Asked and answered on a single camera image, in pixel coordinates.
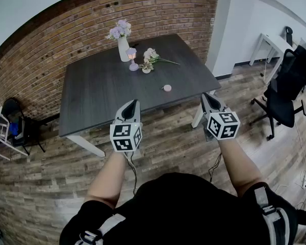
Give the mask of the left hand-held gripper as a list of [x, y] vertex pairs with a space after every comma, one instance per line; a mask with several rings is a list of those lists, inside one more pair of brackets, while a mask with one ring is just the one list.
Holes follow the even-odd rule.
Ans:
[[140, 102], [132, 100], [120, 107], [110, 125], [110, 141], [116, 152], [134, 152], [142, 140], [142, 123], [127, 122], [121, 118], [140, 119]]

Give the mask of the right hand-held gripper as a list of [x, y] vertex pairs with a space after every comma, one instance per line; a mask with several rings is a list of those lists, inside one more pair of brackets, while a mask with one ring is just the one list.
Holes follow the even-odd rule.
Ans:
[[206, 119], [203, 123], [206, 140], [234, 139], [240, 127], [236, 112], [227, 108], [225, 102], [213, 94], [203, 92], [200, 100], [203, 117]]

